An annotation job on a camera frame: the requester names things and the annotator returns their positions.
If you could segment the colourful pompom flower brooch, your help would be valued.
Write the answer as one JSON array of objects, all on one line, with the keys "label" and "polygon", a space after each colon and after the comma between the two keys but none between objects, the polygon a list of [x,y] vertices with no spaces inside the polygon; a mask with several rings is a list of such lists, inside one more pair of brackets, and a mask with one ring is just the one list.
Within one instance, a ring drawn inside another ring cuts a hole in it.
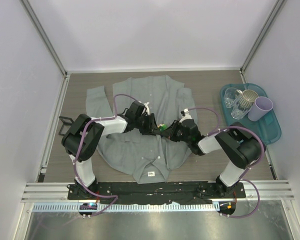
[{"label": "colourful pompom flower brooch", "polygon": [[167,129],[167,125],[165,125],[163,123],[159,124],[157,127],[160,132],[164,132]]}]

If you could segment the grey button-up shirt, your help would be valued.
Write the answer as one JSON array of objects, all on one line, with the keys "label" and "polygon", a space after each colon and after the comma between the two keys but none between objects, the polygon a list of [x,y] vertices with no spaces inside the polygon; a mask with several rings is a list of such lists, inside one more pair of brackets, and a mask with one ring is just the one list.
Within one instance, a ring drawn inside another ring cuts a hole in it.
[{"label": "grey button-up shirt", "polygon": [[[149,102],[157,125],[170,126],[189,113],[198,123],[192,90],[168,75],[129,78],[112,86],[114,104],[109,104],[103,86],[86,92],[86,113],[91,117],[121,114],[134,101]],[[138,129],[101,137],[97,150],[115,170],[133,176],[139,184],[164,182],[172,170],[179,168],[194,154],[185,142],[174,142],[161,135],[142,135]]]}]

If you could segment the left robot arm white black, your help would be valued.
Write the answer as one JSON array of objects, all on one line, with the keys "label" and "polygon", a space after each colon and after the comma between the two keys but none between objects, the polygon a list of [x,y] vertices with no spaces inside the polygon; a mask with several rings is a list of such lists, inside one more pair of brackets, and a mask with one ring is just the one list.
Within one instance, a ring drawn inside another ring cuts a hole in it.
[{"label": "left robot arm white black", "polygon": [[128,133],[138,129],[143,135],[160,135],[163,131],[150,113],[147,103],[135,100],[123,113],[112,117],[89,117],[80,114],[63,135],[61,144],[70,156],[75,170],[75,183],[79,194],[90,200],[97,192],[97,179],[93,173],[92,156],[101,137]]}]

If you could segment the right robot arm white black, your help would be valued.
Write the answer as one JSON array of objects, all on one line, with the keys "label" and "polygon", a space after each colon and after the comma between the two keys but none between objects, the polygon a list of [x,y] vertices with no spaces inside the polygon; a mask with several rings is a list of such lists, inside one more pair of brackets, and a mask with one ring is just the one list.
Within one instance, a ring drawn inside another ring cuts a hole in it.
[{"label": "right robot arm white black", "polygon": [[160,135],[173,142],[184,142],[191,152],[203,156],[223,150],[229,163],[215,180],[216,193],[223,198],[233,193],[237,183],[264,156],[266,146],[241,123],[235,122],[210,135],[202,135],[193,119],[175,121],[170,127],[159,128]]}]

